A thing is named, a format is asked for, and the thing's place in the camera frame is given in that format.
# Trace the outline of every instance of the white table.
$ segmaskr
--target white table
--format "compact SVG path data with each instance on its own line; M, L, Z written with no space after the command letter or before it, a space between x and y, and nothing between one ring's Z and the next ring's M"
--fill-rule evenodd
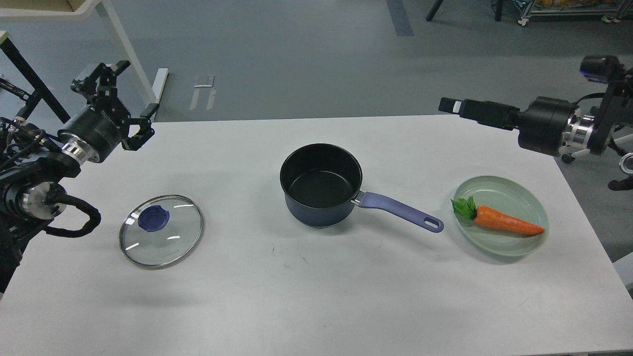
M86 163L70 194L89 236L38 235L0 303L3 355L533 355L633 349L633 302L552 158L516 132L451 115L155 124L138 152ZM287 211L286 156L348 149L363 189L439 217L433 234L355 209L313 229ZM499 258L466 240L449 198L498 175L549 215L545 245ZM206 228L179 264L145 270L118 247L127 213L182 194ZM68 209L54 226L84 221Z

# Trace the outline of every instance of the blue lid knob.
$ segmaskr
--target blue lid knob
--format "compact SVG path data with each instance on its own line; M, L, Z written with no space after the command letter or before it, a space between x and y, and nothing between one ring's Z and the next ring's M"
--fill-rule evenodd
M152 205L139 215L139 227L147 232L159 231L169 221L169 212L160 205Z

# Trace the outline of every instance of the light green plate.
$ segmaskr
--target light green plate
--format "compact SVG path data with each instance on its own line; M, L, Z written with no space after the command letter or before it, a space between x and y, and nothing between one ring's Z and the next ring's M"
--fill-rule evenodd
M513 232L476 226L471 220L456 215L460 230L475 245L496 255L519 257L536 251L545 242L549 231L548 215L529 190L505 178L483 175L462 183L453 199L468 199L471 195L477 206L487 205L545 229L541 234L526 238Z

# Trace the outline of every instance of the saucepan handle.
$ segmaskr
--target saucepan handle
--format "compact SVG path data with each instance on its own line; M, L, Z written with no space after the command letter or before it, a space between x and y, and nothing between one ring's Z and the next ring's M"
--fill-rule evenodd
M352 203L361 208L384 210L431 232L444 229L444 223L440 219L381 194L360 191Z

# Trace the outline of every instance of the lid rim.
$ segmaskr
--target lid rim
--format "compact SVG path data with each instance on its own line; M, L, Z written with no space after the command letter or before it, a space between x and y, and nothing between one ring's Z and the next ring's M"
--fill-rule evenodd
M200 216L200 225L199 225L199 229L198 229L198 236L196 237L196 239L194 240L194 242L191 244L191 246L182 254L180 254L180 256L174 258L171 261L167 261L167 262L163 262L161 264L144 264L142 262L136 261L134 260L126 251L126 247L123 245L123 231L126 228L126 226L128 226L126 224L127 219L130 218L130 216L133 213L138 212L143 206L148 205L150 203L156 203L159 201L163 201L163 200L167 200L170 198L175 198L176 200L183 200L188 204L191 204L194 208L196 208L198 215ZM133 264L139 266L139 267L143 267L145 269L162 269L162 268L166 268L169 267L173 264L176 264L177 262L179 262L180 260L182 260L184 257L186 257L189 252L191 252L191 250L193 250L194 247L197 246L198 242L200 241L200 238L202 238L203 235L203 231L204 231L204 216L202 214L202 211L200 210L200 207L193 202L191 199L187 198L186 196L182 196L179 194L168 194L168 195L161 195L161 196L157 196L155 198L151 198L149 200L144 201L143 203L141 203L140 205L138 205L137 207L135 207L131 212L129 212L126 215L125 220L123 221L123 224L121 225L121 228L119 229L119 248L121 250L121 253L123 254L123 256L130 262L132 262Z

